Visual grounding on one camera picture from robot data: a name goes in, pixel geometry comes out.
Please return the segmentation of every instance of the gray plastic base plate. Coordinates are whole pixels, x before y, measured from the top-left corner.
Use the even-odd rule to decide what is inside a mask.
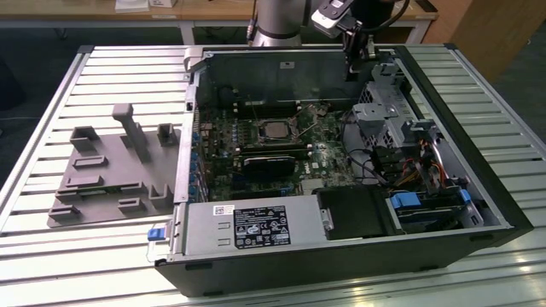
[[[179,140],[180,130],[175,129],[175,133]],[[124,134],[92,140],[96,150],[86,150],[82,155],[73,150],[49,209],[49,227],[172,214],[179,144],[160,146],[156,132],[144,135],[151,158],[145,164],[135,150],[125,147]]]

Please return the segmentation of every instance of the barcode sticker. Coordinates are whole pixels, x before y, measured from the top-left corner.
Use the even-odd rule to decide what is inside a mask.
[[[213,206],[212,207],[212,214],[215,216],[231,216],[233,210],[235,210],[233,205]]]

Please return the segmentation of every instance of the power supply label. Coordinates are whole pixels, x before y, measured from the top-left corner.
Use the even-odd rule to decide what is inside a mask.
[[[232,219],[237,249],[289,244],[284,206],[237,209],[232,212]]]

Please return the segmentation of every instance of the gray plastic stand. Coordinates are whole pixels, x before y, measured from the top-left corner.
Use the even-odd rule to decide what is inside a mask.
[[[143,132],[131,104],[116,104],[112,117],[127,134],[98,136],[76,127],[48,226],[172,214],[180,130],[172,124]]]

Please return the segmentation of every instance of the table leg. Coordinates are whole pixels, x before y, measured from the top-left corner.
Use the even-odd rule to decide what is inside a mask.
[[[422,43],[424,34],[430,26],[430,20],[419,20],[415,22],[415,27],[411,28],[406,43]]]
[[[180,27],[183,44],[184,45],[195,45],[193,21],[192,20],[180,21],[180,26],[179,27]]]

